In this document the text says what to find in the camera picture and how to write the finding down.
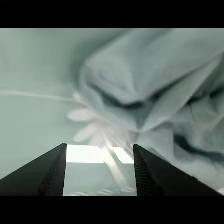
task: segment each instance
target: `crumpled fabric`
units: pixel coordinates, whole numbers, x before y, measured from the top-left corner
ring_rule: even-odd
[[[101,119],[208,186],[224,186],[224,29],[132,29],[77,81]]]

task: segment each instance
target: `cloth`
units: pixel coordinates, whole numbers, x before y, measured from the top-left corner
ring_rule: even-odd
[[[224,29],[132,29],[92,54],[77,89],[130,144],[224,186]]]

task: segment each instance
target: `gray cloth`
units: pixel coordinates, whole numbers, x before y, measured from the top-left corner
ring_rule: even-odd
[[[130,143],[224,186],[224,29],[132,29],[93,54],[78,89]]]

